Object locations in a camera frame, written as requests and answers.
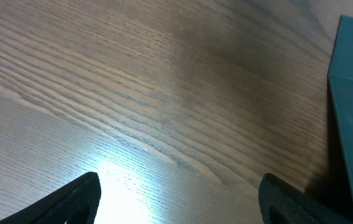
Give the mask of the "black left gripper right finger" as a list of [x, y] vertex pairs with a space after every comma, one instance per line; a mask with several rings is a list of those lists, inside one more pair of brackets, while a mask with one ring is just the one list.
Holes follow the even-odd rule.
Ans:
[[271, 173], [263, 176], [258, 200], [265, 224], [353, 224]]

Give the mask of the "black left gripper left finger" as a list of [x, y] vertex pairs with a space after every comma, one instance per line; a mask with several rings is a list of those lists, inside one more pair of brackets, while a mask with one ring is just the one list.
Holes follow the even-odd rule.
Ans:
[[0, 224], [93, 224], [100, 198], [98, 174], [87, 172]]

